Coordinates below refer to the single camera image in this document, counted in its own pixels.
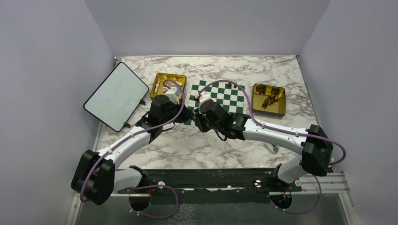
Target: wall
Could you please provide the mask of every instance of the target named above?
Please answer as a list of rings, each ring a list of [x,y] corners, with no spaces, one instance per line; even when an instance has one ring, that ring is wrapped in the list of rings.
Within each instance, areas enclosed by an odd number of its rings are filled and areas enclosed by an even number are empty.
[[[331,0],[299,58],[363,225],[398,219],[397,37],[398,1]]]
[[[64,224],[113,56],[83,0],[0,3],[0,224]]]
[[[85,0],[124,55],[300,54],[329,0]]]

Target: green and white checkered board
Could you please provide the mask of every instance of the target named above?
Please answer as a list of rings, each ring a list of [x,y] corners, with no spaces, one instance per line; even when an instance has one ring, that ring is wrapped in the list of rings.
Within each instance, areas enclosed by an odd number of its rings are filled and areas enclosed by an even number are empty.
[[[194,100],[195,94],[202,90],[206,85],[211,83],[211,81],[205,80],[193,80],[191,83],[191,89],[187,91],[187,97],[185,104],[188,109],[196,109],[199,107],[199,102]],[[230,113],[246,113],[246,99],[243,91],[239,90],[238,87],[234,88],[232,84],[228,87],[228,83],[215,83],[212,86],[206,88],[207,92],[210,92],[210,96],[213,101],[218,102],[222,107]],[[189,120],[184,123],[188,126],[195,126],[195,122]]]

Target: tray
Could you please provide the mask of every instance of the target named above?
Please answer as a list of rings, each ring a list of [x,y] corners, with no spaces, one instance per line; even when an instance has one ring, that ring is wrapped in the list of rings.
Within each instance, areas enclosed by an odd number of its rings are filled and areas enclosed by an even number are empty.
[[[184,76],[184,75],[177,75],[177,74],[158,73],[158,74],[156,75],[156,77],[155,77],[155,81],[153,82],[153,86],[152,86],[152,90],[151,90],[151,95],[150,95],[151,98],[154,98],[154,97],[157,96],[157,95],[163,95],[163,94],[164,94],[164,93],[163,93],[163,81],[165,80],[164,77],[166,77],[167,79],[176,80],[176,81],[182,83],[183,85],[182,85],[181,88],[183,89],[183,91],[185,90],[185,85],[186,85],[186,80],[187,80],[186,76]],[[156,86],[156,83],[157,83],[158,81],[160,81],[160,82],[159,82],[159,89],[158,89],[158,92],[155,94],[155,86]]]
[[[256,83],[252,92],[252,110],[256,115],[282,119],[286,114],[285,88]]]

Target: black cable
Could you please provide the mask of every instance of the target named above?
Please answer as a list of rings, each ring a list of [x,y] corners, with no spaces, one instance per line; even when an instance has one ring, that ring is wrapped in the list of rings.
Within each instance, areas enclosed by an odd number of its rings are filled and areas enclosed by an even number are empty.
[[[222,139],[221,137],[220,137],[220,134],[216,131],[215,132],[216,134],[217,134],[217,136],[218,136],[218,138],[221,140],[221,141],[226,141],[227,140],[227,136],[224,136],[224,139]]]
[[[162,132],[169,131],[169,130],[173,129],[175,125],[176,125],[176,123],[173,121],[173,127],[165,129],[165,130],[162,130]]]

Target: marble tabletop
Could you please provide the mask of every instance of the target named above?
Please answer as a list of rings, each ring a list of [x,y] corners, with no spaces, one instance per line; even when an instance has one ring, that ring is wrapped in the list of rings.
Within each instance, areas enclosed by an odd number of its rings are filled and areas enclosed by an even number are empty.
[[[309,128],[317,124],[315,114],[294,55],[289,56],[136,56],[123,57],[129,66],[150,88],[157,73],[186,75],[190,79],[216,81],[227,79],[248,87],[248,95],[255,83],[269,84],[286,89],[286,115],[281,119],[256,116],[265,122],[292,128]],[[129,123],[149,110],[149,93]],[[101,149],[124,136],[130,129],[115,132],[108,127],[103,131]],[[141,148],[120,168],[137,165],[143,169],[204,169],[275,167],[292,159],[296,154],[281,148],[270,153],[264,143],[257,141],[221,141],[214,132],[201,133],[176,124],[163,132],[149,145]]]

